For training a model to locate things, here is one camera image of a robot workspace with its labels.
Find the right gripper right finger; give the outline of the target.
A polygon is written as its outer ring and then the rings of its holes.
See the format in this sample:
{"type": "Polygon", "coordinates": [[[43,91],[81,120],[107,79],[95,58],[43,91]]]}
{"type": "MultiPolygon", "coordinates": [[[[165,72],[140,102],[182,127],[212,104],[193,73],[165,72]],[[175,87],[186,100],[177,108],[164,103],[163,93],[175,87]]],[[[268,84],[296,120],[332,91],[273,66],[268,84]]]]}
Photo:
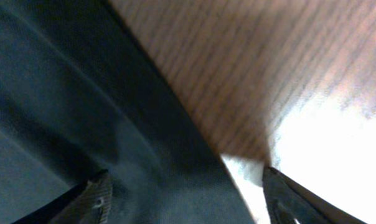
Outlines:
{"type": "Polygon", "coordinates": [[[365,224],[273,167],[263,169],[262,181],[272,224],[365,224]]]}

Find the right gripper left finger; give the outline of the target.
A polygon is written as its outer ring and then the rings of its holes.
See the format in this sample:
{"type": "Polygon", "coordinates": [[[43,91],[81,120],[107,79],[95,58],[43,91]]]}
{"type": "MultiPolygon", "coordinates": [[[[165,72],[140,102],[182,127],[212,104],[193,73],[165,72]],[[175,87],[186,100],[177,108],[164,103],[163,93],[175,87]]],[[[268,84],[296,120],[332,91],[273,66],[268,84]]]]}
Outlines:
{"type": "Polygon", "coordinates": [[[14,224],[104,224],[108,222],[112,194],[111,177],[102,170],[14,224]]]}

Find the black t-shirt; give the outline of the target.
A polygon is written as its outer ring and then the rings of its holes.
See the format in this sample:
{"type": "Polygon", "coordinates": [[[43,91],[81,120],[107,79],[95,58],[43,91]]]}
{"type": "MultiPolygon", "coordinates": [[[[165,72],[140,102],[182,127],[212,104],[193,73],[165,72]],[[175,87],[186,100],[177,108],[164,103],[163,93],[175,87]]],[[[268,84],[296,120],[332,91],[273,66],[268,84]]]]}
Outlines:
{"type": "Polygon", "coordinates": [[[253,222],[110,4],[0,1],[0,223],[103,170],[109,223],[253,222]]]}

